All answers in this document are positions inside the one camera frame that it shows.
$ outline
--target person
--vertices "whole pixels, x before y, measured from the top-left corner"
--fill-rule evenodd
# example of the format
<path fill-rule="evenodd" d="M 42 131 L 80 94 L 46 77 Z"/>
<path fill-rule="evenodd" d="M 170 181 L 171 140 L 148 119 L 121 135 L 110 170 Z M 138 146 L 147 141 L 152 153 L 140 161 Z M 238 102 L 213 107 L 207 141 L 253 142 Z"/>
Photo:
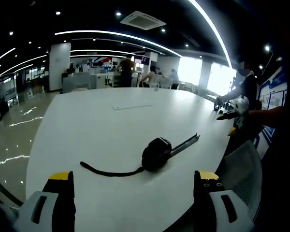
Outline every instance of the person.
<path fill-rule="evenodd" d="M 117 66 L 117 70 L 121 69 L 120 82 L 121 87 L 131 87 L 132 73 L 134 71 L 134 62 L 129 58 L 123 59 Z"/>
<path fill-rule="evenodd" d="M 78 66 L 78 64 L 76 65 L 75 73 L 79 73 L 79 66 Z"/>
<path fill-rule="evenodd" d="M 147 74 L 146 76 L 144 76 L 140 80 L 140 85 L 139 86 L 140 87 L 149 88 L 148 82 L 150 82 L 155 75 L 156 75 L 156 66 L 155 65 L 152 65 L 152 66 L 150 66 L 150 73 Z"/>
<path fill-rule="evenodd" d="M 171 70 L 171 75 L 169 78 L 173 80 L 173 84 L 172 84 L 171 89 L 177 89 L 178 84 L 179 84 L 179 78 L 178 78 L 178 74 L 177 74 L 175 69 Z"/>
<path fill-rule="evenodd" d="M 236 77 L 233 77 L 233 82 L 232 82 L 232 85 L 231 85 L 231 90 L 233 90 L 234 87 L 238 87 L 239 86 L 239 80 L 238 78 Z"/>
<path fill-rule="evenodd" d="M 227 102 L 229 100 L 236 99 L 240 95 L 242 95 L 242 98 L 248 98 L 250 110 L 254 110 L 257 108 L 257 81 L 253 71 L 250 71 L 250 73 L 245 77 L 245 80 L 240 86 L 224 96 L 218 96 L 217 101 Z"/>

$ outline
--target window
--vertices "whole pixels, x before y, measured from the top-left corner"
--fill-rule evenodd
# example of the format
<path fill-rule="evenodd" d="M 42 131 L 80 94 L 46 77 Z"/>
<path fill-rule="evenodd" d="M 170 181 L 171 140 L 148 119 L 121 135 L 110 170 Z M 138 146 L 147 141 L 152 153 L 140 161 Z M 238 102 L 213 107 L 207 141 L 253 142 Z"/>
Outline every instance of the window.
<path fill-rule="evenodd" d="M 3 83 L 7 83 L 7 82 L 9 82 L 10 80 L 11 80 L 11 78 L 8 78 L 8 79 L 4 80 Z"/>
<path fill-rule="evenodd" d="M 183 82 L 199 84 L 202 60 L 192 57 L 182 57 L 179 60 L 178 77 Z"/>
<path fill-rule="evenodd" d="M 229 92 L 236 70 L 217 63 L 212 63 L 208 80 L 208 90 L 223 96 Z"/>

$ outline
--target white table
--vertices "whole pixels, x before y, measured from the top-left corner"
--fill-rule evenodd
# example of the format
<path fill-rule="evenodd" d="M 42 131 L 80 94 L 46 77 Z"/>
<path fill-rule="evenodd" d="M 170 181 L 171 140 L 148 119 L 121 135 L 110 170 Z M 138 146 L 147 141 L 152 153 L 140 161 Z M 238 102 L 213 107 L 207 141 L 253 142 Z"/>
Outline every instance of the white table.
<path fill-rule="evenodd" d="M 112 106 L 152 106 L 114 110 Z M 54 173 L 72 170 L 76 232 L 161 232 L 192 205 L 195 170 L 214 172 L 226 149 L 232 120 L 217 121 L 213 103 L 190 92 L 110 88 L 57 95 L 36 134 L 26 196 L 42 190 Z M 141 166 L 144 148 L 157 137 L 173 147 L 201 134 L 153 174 L 105 177 Z"/>

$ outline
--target desk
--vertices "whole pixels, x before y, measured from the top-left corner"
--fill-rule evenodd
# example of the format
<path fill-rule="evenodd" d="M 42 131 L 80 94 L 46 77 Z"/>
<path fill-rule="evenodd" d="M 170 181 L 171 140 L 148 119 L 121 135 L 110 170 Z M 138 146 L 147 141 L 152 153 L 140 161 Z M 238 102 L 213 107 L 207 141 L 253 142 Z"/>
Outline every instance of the desk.
<path fill-rule="evenodd" d="M 112 106 L 151 106 L 114 110 Z M 109 88 L 57 95 L 37 131 L 27 169 L 26 197 L 49 176 L 72 170 L 76 232 L 161 232 L 192 205 L 195 170 L 216 171 L 232 120 L 217 121 L 213 103 L 193 93 L 152 88 Z M 200 139 L 158 173 L 105 177 L 141 166 L 157 137 L 173 147 L 196 132 Z"/>

